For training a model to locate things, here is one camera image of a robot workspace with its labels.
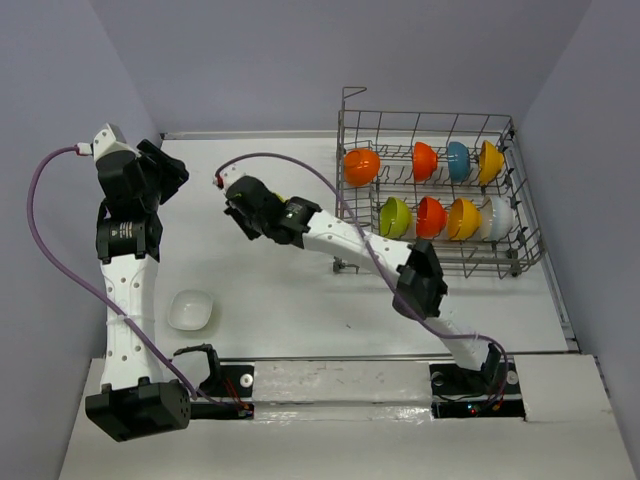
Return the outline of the white square bowl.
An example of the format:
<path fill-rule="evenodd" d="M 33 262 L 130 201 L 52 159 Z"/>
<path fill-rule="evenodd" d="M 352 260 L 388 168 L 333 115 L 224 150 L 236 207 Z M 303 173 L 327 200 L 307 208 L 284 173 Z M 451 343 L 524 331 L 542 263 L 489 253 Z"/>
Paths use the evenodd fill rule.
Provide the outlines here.
<path fill-rule="evenodd" d="M 198 331 L 208 323 L 213 310 L 213 298 L 201 290 L 176 293 L 168 309 L 168 324 L 180 331 Z"/>

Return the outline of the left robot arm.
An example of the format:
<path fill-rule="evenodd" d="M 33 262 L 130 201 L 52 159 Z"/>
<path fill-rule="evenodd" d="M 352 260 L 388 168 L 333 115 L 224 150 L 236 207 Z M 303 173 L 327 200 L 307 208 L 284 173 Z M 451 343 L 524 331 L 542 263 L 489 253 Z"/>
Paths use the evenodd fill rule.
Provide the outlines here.
<path fill-rule="evenodd" d="M 209 395 L 221 383 L 217 353 L 209 344 L 195 354 L 186 376 L 167 378 L 170 360 L 154 344 L 154 290 L 163 227 L 158 216 L 188 180 L 185 164 L 147 140 L 92 144 L 99 207 L 96 251 L 107 297 L 106 360 L 100 391 L 85 400 L 87 417 L 117 442 L 184 429 L 191 395 Z"/>

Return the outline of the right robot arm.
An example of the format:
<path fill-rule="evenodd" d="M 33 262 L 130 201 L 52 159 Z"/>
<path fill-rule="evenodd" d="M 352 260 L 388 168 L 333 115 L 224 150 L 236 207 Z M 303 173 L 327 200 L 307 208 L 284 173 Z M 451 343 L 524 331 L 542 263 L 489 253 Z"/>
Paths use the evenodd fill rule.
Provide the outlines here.
<path fill-rule="evenodd" d="M 394 310 L 444 344 L 468 390 L 485 391 L 489 397 L 502 394 L 504 349 L 441 313 L 448 286 L 430 241 L 410 244 L 366 233 L 314 202 L 297 196 L 284 200 L 261 180 L 243 173 L 221 173 L 216 181 L 225 195 L 225 214 L 249 239 L 265 236 L 279 245 L 323 253 L 378 275 L 391 290 Z"/>

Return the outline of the large yellow bowl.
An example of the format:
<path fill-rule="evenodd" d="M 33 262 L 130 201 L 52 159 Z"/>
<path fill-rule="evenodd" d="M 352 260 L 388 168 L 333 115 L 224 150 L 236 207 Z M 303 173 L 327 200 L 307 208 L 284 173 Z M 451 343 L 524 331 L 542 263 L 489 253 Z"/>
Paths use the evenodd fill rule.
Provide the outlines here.
<path fill-rule="evenodd" d="M 482 144 L 478 165 L 478 182 L 481 186 L 487 186 L 501 172 L 504 166 L 504 155 L 494 144 L 485 140 Z"/>

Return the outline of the blue bowl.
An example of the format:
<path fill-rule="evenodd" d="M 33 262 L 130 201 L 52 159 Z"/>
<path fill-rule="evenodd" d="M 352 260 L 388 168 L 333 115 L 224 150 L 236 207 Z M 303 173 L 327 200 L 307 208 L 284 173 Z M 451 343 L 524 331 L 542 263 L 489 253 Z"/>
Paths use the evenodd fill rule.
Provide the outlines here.
<path fill-rule="evenodd" d="M 464 182 L 471 172 L 470 154 L 466 145 L 451 141 L 447 144 L 447 165 L 452 183 Z"/>

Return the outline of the small yellow bowl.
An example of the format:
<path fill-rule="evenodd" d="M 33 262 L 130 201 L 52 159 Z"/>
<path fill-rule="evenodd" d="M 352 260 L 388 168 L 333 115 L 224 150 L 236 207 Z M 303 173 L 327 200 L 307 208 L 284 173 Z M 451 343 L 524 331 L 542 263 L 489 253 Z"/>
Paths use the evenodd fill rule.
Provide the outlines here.
<path fill-rule="evenodd" d="M 457 198 L 449 210 L 447 235 L 452 241 L 466 241 L 476 233 L 481 223 L 479 209 L 470 200 Z"/>

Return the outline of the white round bowl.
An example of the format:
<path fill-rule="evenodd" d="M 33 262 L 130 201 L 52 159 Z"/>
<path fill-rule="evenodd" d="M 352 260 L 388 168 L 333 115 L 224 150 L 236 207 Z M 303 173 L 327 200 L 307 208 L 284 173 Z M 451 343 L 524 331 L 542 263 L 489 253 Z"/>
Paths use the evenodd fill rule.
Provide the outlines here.
<path fill-rule="evenodd" d="M 516 222 L 515 211 L 510 203 L 498 196 L 485 196 L 479 212 L 481 214 L 479 234 L 485 241 L 502 240 Z"/>

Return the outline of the orange bowl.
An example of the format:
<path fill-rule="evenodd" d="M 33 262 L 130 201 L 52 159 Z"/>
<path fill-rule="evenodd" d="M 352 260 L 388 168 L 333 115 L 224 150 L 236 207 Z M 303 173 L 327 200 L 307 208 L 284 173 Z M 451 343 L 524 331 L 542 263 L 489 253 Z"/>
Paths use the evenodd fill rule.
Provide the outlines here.
<path fill-rule="evenodd" d="M 412 152 L 413 176 L 416 183 L 429 180 L 438 168 L 436 151 L 424 142 L 416 142 Z"/>
<path fill-rule="evenodd" d="M 425 196 L 418 205 L 416 234 L 418 237 L 432 239 L 441 234 L 448 220 L 448 213 L 435 198 Z"/>

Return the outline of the white orange-bottom bowl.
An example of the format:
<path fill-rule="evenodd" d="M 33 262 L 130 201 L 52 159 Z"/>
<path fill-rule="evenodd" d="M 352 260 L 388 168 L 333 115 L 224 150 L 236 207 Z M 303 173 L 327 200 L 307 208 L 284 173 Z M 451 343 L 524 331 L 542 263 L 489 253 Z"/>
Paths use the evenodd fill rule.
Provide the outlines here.
<path fill-rule="evenodd" d="M 344 157 L 344 178 L 353 187 L 371 183 L 380 169 L 379 155 L 367 148 L 349 151 Z"/>

